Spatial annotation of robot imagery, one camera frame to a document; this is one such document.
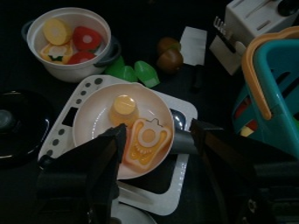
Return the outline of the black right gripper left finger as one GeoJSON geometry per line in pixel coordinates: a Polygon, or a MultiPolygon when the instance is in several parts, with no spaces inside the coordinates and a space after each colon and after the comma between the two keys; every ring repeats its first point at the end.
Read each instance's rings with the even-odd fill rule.
{"type": "Polygon", "coordinates": [[[125,141],[118,125],[57,158],[41,158],[37,224],[109,224],[125,141]]]}

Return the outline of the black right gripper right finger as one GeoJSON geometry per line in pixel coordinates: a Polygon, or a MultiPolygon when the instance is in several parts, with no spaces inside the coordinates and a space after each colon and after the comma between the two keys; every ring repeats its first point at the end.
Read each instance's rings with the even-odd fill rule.
{"type": "Polygon", "coordinates": [[[205,122],[189,131],[221,224],[299,224],[299,159],[205,122]]]}

